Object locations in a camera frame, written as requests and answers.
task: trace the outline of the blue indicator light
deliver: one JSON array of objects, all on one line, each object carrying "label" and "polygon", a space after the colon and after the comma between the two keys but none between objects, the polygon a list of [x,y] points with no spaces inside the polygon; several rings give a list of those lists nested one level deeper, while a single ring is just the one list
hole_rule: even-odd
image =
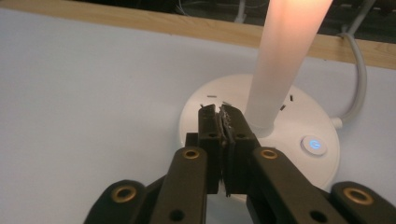
[{"label": "blue indicator light", "polygon": [[313,149],[320,149],[321,145],[318,140],[311,140],[309,141],[309,146],[311,146]]}]

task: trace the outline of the glowing lamp light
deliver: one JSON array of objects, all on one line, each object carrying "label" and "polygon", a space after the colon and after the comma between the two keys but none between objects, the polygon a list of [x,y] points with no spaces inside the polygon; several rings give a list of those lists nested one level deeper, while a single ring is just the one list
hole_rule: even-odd
[{"label": "glowing lamp light", "polygon": [[270,134],[332,0],[271,0],[245,116],[259,137]]}]

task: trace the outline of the black object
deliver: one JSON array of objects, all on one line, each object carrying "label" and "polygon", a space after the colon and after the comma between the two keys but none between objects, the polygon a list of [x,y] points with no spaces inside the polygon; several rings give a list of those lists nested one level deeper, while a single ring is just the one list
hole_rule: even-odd
[{"label": "black object", "polygon": [[279,150],[261,147],[242,113],[214,105],[198,113],[198,133],[187,133],[166,176],[144,187],[123,180],[108,187],[85,224],[205,223],[206,194],[247,195],[259,223],[396,223],[396,208],[371,189],[337,183],[317,189]]}]

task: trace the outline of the white cable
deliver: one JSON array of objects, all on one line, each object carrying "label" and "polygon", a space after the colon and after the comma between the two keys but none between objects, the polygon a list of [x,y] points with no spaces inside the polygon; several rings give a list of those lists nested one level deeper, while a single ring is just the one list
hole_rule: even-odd
[{"label": "white cable", "polygon": [[358,44],[356,43],[354,36],[349,33],[341,33],[340,36],[349,42],[350,47],[352,48],[353,54],[356,59],[356,66],[358,70],[358,86],[356,89],[355,99],[352,104],[352,107],[350,107],[349,110],[339,118],[333,118],[335,120],[340,119],[342,123],[347,123],[359,114],[363,106],[364,98],[366,96],[366,89],[367,89],[367,70],[363,60],[363,56],[361,55],[361,51],[359,49]]},{"label": "white cable", "polygon": [[177,8],[181,11],[181,13],[183,13],[184,16],[190,16],[189,14],[187,14],[184,9],[183,6],[181,5],[181,0],[178,0],[178,6]]}]

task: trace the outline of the brass screw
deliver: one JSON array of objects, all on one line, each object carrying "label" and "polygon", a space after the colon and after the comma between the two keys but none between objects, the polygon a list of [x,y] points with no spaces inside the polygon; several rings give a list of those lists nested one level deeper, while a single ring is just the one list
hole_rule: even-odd
[{"label": "brass screw", "polygon": [[263,150],[263,151],[262,151],[262,156],[263,156],[265,159],[268,159],[268,160],[274,160],[274,159],[277,158],[276,152],[274,152],[274,151],[271,150],[271,149],[265,149],[265,150]]},{"label": "brass screw", "polygon": [[370,205],[374,202],[373,197],[361,189],[345,188],[343,192],[348,199],[354,203]]},{"label": "brass screw", "polygon": [[115,203],[127,203],[136,196],[136,188],[130,185],[121,185],[111,191],[111,199]]},{"label": "brass screw", "polygon": [[183,152],[183,157],[189,160],[197,159],[199,157],[199,151],[196,149],[187,149]]}]

